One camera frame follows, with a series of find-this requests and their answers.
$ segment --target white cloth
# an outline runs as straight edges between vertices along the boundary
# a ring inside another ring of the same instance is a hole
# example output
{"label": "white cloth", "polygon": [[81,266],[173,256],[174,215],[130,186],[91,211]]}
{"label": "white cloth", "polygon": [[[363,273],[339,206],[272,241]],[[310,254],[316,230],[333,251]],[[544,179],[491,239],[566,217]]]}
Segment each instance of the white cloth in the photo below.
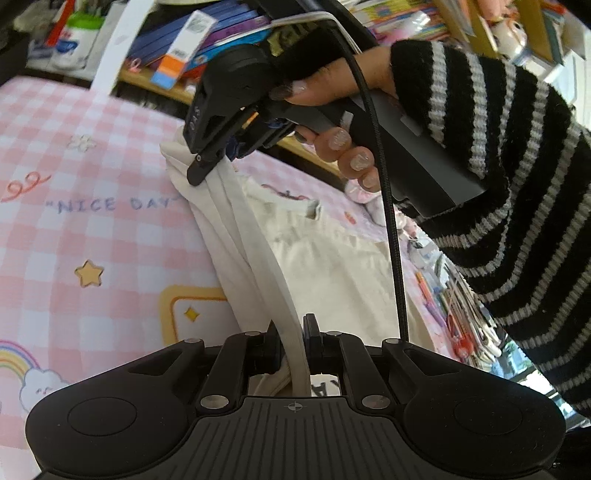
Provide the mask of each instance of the white cloth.
{"label": "white cloth", "polygon": [[[242,188],[287,281],[299,319],[314,313],[320,330],[351,333],[366,345],[399,338],[386,242],[352,235],[316,200],[282,198],[252,179]],[[407,300],[410,341],[431,351],[431,336]]]}
{"label": "white cloth", "polygon": [[[170,178],[191,205],[222,288],[242,331],[266,330],[274,320],[287,364],[265,378],[257,394],[289,382],[294,395],[310,394],[301,319],[314,313],[322,331],[360,337],[366,345],[398,338],[392,267],[386,242],[350,234],[322,215],[318,201],[277,196],[237,175],[224,158],[197,186],[182,134],[161,151]],[[434,350],[428,330],[407,302],[410,341]]]}
{"label": "white cloth", "polygon": [[161,144],[167,171],[189,202],[222,289],[242,331],[277,327],[287,361],[267,375],[255,394],[274,395],[291,379],[295,396],[310,395],[310,371],[302,330],[285,278],[277,264],[229,160],[224,158],[197,187],[189,185],[191,155],[179,129],[175,141]]}

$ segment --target rainbow print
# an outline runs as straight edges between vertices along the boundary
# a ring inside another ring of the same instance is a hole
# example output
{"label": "rainbow print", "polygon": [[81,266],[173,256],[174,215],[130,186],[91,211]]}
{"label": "rainbow print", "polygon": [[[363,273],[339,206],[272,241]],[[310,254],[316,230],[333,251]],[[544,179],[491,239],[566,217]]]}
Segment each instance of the rainbow print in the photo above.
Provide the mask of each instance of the rainbow print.
{"label": "rainbow print", "polygon": [[10,340],[0,340],[0,368],[8,368],[21,380],[31,368],[39,369],[39,364],[22,346]]}

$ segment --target white strap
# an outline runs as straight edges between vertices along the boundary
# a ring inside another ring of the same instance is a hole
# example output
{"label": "white strap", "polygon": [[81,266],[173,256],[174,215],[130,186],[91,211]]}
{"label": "white strap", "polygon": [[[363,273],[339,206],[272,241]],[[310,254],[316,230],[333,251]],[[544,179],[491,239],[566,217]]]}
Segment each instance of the white strap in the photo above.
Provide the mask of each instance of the white strap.
{"label": "white strap", "polygon": [[218,279],[243,331],[265,331],[271,319],[285,349],[287,363],[257,388],[272,395],[289,383],[295,396],[310,395],[310,371],[302,330],[287,283],[261,232],[230,161],[224,158],[197,187],[187,168],[194,159],[180,131],[174,142],[160,145],[167,171],[191,210],[212,257]]}

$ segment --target metal screw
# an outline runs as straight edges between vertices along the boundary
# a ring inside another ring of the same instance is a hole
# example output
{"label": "metal screw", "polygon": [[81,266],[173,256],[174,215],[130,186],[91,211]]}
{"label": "metal screw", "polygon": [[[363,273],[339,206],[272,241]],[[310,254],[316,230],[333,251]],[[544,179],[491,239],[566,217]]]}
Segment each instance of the metal screw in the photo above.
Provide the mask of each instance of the metal screw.
{"label": "metal screw", "polygon": [[361,403],[364,407],[371,408],[372,410],[382,410],[390,405],[390,399],[383,395],[368,395]]}
{"label": "metal screw", "polygon": [[230,401],[223,395],[208,395],[201,399],[201,406],[208,410],[217,410],[224,408]]}

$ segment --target black and white striped sweater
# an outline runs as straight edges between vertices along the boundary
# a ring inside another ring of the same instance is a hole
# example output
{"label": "black and white striped sweater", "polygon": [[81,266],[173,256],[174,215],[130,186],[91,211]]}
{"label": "black and white striped sweater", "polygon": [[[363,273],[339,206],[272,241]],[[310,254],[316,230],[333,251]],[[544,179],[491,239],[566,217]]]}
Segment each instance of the black and white striped sweater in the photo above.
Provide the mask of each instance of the black and white striped sweater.
{"label": "black and white striped sweater", "polygon": [[395,43],[391,61],[403,108],[488,187],[421,227],[591,417],[591,135],[511,64],[419,41]]}

